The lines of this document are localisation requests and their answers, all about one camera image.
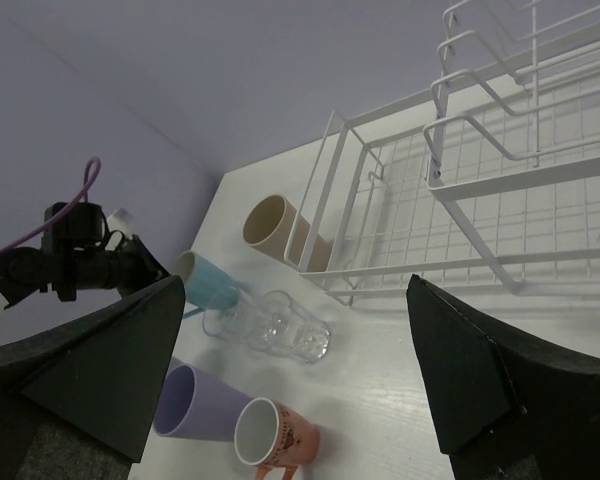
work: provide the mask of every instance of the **metal wire rack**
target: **metal wire rack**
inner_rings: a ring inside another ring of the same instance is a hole
[[[296,266],[302,276],[345,304],[403,294],[410,273],[461,292],[600,293],[600,40],[543,61],[538,53],[543,35],[600,14],[600,4],[541,27],[542,2],[463,0],[444,12],[448,38],[438,48],[443,77],[431,86],[432,123],[365,142],[332,115],[299,209],[314,211]],[[461,31],[457,15],[470,4],[484,9],[506,40],[531,43],[531,64],[514,68],[485,35]],[[516,36],[494,4],[528,12],[530,33]],[[467,38],[486,48],[504,83],[453,71],[454,45]],[[449,113],[458,79],[487,101]],[[340,133],[331,137],[337,122]],[[329,266],[309,273],[313,242],[328,223]]]

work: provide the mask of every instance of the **cable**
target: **cable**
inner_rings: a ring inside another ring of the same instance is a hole
[[[94,167],[93,174],[91,174],[91,167]],[[69,203],[67,203],[58,213],[56,213],[53,217],[51,217],[49,220],[44,222],[38,228],[36,228],[32,232],[29,232],[25,236],[15,240],[14,242],[11,242],[6,247],[1,248],[0,255],[2,255],[5,252],[8,252],[9,250],[11,250],[13,248],[16,248],[16,247],[22,245],[27,240],[30,240],[33,237],[35,237],[36,235],[38,235],[39,233],[42,233],[45,230],[49,229],[53,224],[57,223],[59,220],[62,220],[62,218],[64,218],[67,215],[67,213],[69,213],[71,211],[71,209],[73,207],[75,207],[78,203],[80,203],[80,200],[82,200],[83,198],[84,198],[85,202],[88,201],[89,189],[95,183],[96,179],[98,178],[99,173],[100,173],[100,159],[98,157],[93,157],[87,162],[87,165],[84,169],[83,185],[82,185],[82,189],[78,192],[78,194]]]

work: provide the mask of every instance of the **mug handle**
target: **mug handle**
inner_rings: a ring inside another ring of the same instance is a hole
[[[204,308],[198,307],[198,308],[196,308],[194,310],[191,310],[190,312],[183,313],[182,314],[182,319],[184,320],[185,318],[193,317],[194,315],[197,315],[197,314],[202,313],[202,312],[204,312]]]
[[[285,472],[284,472],[284,476],[282,477],[282,480],[292,480],[293,476],[295,475],[296,471],[298,470],[297,465],[293,466],[293,467],[284,467],[284,468],[285,468]],[[258,466],[258,471],[256,472],[256,480],[264,480],[264,477],[266,477],[267,473],[269,473],[271,470],[273,470],[273,468],[269,467],[268,465]]]

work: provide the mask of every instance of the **mug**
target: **mug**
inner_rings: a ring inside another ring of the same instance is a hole
[[[282,195],[271,195],[262,200],[251,211],[244,222],[242,237],[252,248],[285,263],[284,250],[291,234],[291,227],[296,217],[296,208]],[[289,260],[295,265],[300,263],[300,256],[309,234],[309,222],[300,215],[298,226],[291,243]],[[324,272],[331,257],[331,245],[320,235],[309,259],[309,272]]]
[[[167,373],[153,429],[162,437],[230,442],[250,401],[210,373],[181,364]]]
[[[291,480],[301,465],[316,458],[320,431],[289,407],[255,398],[238,418],[234,447],[242,463],[258,467],[256,480],[276,467],[286,470],[283,480]]]
[[[233,279],[199,253],[184,252],[174,262],[171,273],[184,282],[187,302],[198,306],[183,314],[182,318],[197,315],[208,308],[231,308],[238,302],[236,290],[230,288],[235,285]]]

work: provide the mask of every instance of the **tan cup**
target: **tan cup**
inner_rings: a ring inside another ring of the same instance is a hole
[[[242,236],[250,247],[265,255],[285,263],[284,249],[291,234],[293,220],[297,210],[282,195],[271,195],[251,210],[244,222]],[[289,260],[295,265],[300,263],[302,249],[309,234],[309,222],[304,217],[298,219],[298,228],[291,244]],[[320,235],[316,238],[313,253],[309,260],[309,272],[324,272],[329,264],[331,245]]]
[[[289,407],[255,398],[238,417],[234,446],[242,463],[258,467],[256,480],[274,468],[284,468],[283,480],[291,480],[301,465],[316,458],[320,431]]]

